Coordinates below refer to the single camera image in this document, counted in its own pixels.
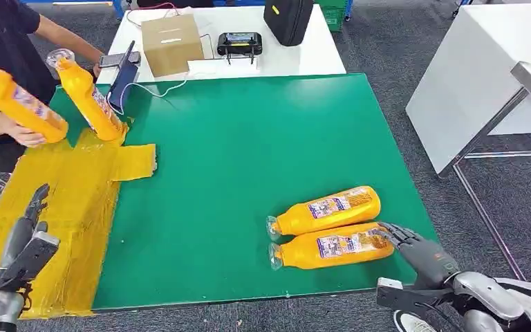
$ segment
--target yellow tape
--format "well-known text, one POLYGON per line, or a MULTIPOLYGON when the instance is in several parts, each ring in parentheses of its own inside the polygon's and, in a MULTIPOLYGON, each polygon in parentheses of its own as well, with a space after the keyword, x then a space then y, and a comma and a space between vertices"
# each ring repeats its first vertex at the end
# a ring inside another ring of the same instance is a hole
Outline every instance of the yellow tape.
POLYGON ((32 283, 32 308, 23 318, 90 315, 120 183, 151 176, 154 145, 121 147, 85 129, 72 149, 66 141, 29 149, 0 198, 0 256, 13 223, 34 191, 50 185, 40 220, 60 247, 32 283))

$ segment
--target cardboard box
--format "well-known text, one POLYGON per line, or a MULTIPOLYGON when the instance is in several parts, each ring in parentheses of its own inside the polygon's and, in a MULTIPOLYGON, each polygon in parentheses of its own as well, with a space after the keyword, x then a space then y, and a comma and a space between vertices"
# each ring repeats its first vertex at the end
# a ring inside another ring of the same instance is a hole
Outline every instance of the cardboard box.
POLYGON ((143 53, 154 77, 188 71, 189 60, 202 60, 203 45, 192 15, 141 23, 143 53))

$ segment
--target green table mat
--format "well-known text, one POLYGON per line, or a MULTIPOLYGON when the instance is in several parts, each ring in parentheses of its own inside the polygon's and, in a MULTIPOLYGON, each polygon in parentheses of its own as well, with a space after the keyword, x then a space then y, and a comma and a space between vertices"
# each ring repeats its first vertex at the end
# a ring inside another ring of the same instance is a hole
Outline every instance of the green table mat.
MULTIPOLYGON (((53 108, 70 109, 65 98, 53 108)), ((271 269, 266 216, 358 185, 380 195, 378 220, 436 239, 363 74, 191 81, 165 100, 134 87, 125 109, 126 144, 156 143, 158 170, 122 184, 93 310, 412 283, 399 254, 271 269)))

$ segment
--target orange bottle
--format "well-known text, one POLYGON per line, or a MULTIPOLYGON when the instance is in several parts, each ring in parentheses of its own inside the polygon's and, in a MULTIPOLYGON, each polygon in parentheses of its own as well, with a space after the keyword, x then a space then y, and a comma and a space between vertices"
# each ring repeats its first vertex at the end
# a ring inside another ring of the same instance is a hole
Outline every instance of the orange bottle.
POLYGON ((280 235, 304 234, 371 220, 380 213, 380 197, 371 187, 355 187, 334 195, 292 206, 266 220, 272 240, 280 235))
POLYGON ((62 87, 101 140, 114 140, 123 133, 123 122, 93 83, 93 76, 74 61, 71 50, 53 50, 46 59, 56 69, 62 87))
POLYGON ((0 69, 0 111, 19 125, 40 133, 48 143, 66 137, 68 123, 0 69))
POLYGON ((371 234, 383 229, 378 223, 320 230, 302 234, 286 244, 270 244, 270 263, 274 270, 282 266, 302 269, 373 261, 392 255, 393 246, 380 235, 371 234))

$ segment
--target human hand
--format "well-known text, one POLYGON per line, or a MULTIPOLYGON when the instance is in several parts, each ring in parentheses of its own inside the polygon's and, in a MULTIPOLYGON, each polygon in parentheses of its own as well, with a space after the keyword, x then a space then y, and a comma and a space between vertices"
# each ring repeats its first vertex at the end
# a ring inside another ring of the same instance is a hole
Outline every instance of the human hand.
POLYGON ((35 133, 29 128, 22 127, 6 116, 3 117, 3 132, 25 147, 37 147, 46 142, 46 139, 40 133, 35 133))
POLYGON ((101 68, 99 64, 95 64, 95 66, 93 67, 93 73, 95 73, 95 77, 99 77, 100 71, 101 71, 101 68))

